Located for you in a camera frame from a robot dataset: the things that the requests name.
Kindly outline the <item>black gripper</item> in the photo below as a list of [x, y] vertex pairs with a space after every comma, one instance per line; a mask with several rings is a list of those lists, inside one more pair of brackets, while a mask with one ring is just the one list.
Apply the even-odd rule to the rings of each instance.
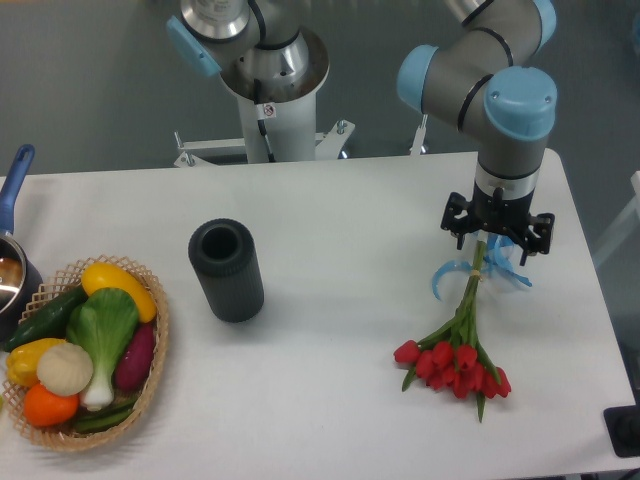
[[520, 178], [503, 178], [476, 166], [472, 201], [451, 192], [446, 202], [440, 228], [456, 239], [462, 249], [468, 234], [475, 232], [475, 218], [484, 231], [518, 235], [520, 266], [529, 257], [550, 251], [555, 224], [553, 213], [530, 214], [540, 169]]

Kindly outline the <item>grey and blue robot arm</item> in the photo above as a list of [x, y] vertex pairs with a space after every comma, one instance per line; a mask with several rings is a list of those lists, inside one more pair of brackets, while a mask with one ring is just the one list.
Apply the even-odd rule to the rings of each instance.
[[[554, 217], [530, 205], [557, 88], [529, 59], [555, 30], [548, 1], [452, 1], [464, 28], [452, 46], [414, 48], [396, 80], [411, 108], [479, 145], [470, 198], [451, 194], [441, 226], [457, 240], [485, 231], [525, 256], [549, 251]], [[184, 1], [166, 24], [179, 55], [199, 74], [220, 76], [238, 102], [252, 163], [316, 156], [316, 93], [329, 70], [320, 38], [286, 1]]]

